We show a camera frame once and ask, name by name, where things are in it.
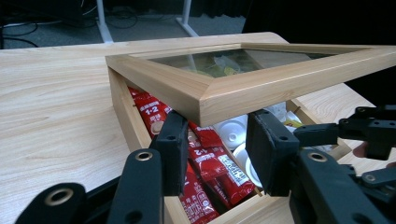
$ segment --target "white table leg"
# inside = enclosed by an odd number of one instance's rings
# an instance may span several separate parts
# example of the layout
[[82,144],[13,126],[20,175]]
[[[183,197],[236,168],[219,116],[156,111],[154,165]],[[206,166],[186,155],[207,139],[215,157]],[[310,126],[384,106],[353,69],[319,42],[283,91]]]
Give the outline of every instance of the white table leg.
[[102,36],[104,43],[114,43],[113,38],[111,37],[110,32],[108,31],[106,21],[105,21],[105,10],[103,7],[103,0],[96,0],[96,4],[98,7],[98,16],[99,21],[97,22],[100,35]]
[[190,35],[190,36],[198,36],[194,30],[189,26],[189,16],[191,9],[191,0],[184,0],[183,7],[183,18],[176,18],[177,22],[181,25],[181,27]]

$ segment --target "screw hole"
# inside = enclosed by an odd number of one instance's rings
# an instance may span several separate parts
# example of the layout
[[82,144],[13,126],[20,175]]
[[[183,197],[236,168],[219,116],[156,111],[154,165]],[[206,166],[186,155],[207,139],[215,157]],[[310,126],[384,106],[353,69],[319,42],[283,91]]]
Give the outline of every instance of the screw hole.
[[368,218],[367,216],[362,215],[360,213],[354,213],[352,215],[352,219],[355,222],[360,223],[360,224],[372,224],[373,223],[372,220],[370,220],[370,218]]
[[175,140],[176,137],[173,136],[173,135],[169,135],[169,136],[166,136],[166,139],[167,139],[167,140]]
[[308,157],[311,158],[314,161],[321,161],[321,162],[327,161],[326,157],[324,157],[323,155],[321,155],[319,153],[316,153],[316,152],[309,153]]
[[139,211],[132,211],[130,213],[128,213],[128,215],[126,215],[125,217],[125,222],[126,223],[138,223],[140,222],[140,220],[142,220],[142,213]]
[[150,153],[150,152],[140,152],[140,153],[138,153],[138,154],[135,156],[135,158],[136,158],[138,161],[148,161],[149,159],[152,158],[152,153]]
[[73,193],[72,189],[56,189],[46,197],[44,203],[49,206],[65,203],[73,196]]

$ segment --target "desk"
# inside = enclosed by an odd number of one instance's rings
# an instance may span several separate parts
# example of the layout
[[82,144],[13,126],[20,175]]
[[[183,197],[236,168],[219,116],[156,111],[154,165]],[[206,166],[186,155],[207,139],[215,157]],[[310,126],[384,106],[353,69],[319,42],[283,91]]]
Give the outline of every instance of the desk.
[[[278,35],[259,33],[1,50],[0,223],[13,223],[52,185],[78,182],[89,191],[120,175],[129,149],[112,107],[105,55],[197,47],[218,38],[224,44],[285,42]],[[371,105],[344,84],[298,100],[321,122],[338,121],[358,105]],[[391,159],[396,159],[394,152]],[[356,164],[358,172],[386,164],[352,155],[340,161]],[[264,208],[273,212],[258,210],[253,218],[291,222],[286,199],[268,200]]]

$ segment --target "metal bolt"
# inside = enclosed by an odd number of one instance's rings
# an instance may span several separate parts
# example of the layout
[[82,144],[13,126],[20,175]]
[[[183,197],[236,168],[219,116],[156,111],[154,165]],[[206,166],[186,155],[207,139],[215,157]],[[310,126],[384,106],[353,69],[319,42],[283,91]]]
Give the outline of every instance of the metal bolt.
[[151,152],[140,152],[136,156],[134,156],[135,159],[138,161],[148,161],[152,158],[152,153]]
[[366,180],[370,181],[370,182],[375,181],[375,176],[373,176],[373,175],[366,175],[364,178],[365,178]]

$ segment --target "snack package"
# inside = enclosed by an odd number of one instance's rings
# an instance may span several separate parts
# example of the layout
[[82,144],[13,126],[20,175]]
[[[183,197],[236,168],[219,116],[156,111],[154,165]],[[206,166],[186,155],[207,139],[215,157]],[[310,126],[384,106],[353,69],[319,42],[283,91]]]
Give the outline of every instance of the snack package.
[[235,205],[245,199],[255,188],[247,175],[228,157],[223,150],[215,151],[219,161],[227,168],[228,174],[217,177],[230,203]]
[[179,199],[192,224],[204,224],[219,216],[189,163],[187,164],[184,195]]
[[224,205],[224,207],[227,210],[230,210],[233,208],[233,206],[230,203],[230,199],[227,197],[226,193],[224,192],[223,187],[219,183],[219,181],[215,179],[211,179],[205,182],[209,188],[214,192],[214,194],[217,196],[217,198],[221,201],[221,203]]
[[213,147],[189,147],[189,156],[204,181],[228,173],[227,168],[217,158]]
[[134,89],[134,88],[132,88],[132,87],[128,87],[128,90],[129,90],[129,93],[131,93],[132,97],[135,97],[137,94],[140,93],[139,90]]
[[222,147],[222,141],[218,133],[213,127],[208,126],[205,128],[198,127],[194,122],[189,121],[189,127],[198,136],[203,147]]
[[140,112],[151,138],[158,134],[166,120],[169,107],[161,103],[148,92],[140,92],[134,96],[134,103]]

